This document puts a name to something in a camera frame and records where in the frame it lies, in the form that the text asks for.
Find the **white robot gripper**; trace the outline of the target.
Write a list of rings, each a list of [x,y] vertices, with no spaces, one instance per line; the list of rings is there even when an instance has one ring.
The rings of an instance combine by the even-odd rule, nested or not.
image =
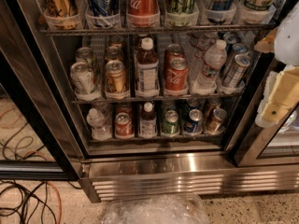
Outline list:
[[[261,53],[275,51],[276,59],[287,64],[280,72],[270,72],[258,107],[255,123],[269,128],[282,121],[299,103],[299,2],[254,49]]]

